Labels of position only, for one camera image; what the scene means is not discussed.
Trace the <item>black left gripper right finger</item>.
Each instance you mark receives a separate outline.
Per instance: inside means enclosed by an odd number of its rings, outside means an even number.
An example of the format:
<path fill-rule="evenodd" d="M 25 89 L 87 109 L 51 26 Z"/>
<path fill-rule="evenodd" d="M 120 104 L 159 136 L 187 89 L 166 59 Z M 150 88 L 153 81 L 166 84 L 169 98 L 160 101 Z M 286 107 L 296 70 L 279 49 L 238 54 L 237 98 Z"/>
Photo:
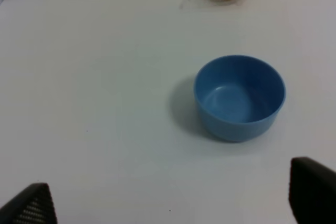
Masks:
<path fill-rule="evenodd" d="M 335 171 L 308 157 L 293 158 L 289 203 L 297 223 L 335 223 Z"/>

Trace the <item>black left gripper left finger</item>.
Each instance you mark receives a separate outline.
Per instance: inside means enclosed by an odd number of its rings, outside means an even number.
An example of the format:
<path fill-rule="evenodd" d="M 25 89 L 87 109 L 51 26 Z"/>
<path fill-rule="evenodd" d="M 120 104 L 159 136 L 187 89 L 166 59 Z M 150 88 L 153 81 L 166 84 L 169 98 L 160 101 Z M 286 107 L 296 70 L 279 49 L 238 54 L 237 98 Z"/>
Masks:
<path fill-rule="evenodd" d="M 57 224 L 54 202 L 47 183 L 33 183 L 1 207 L 1 223 Z"/>

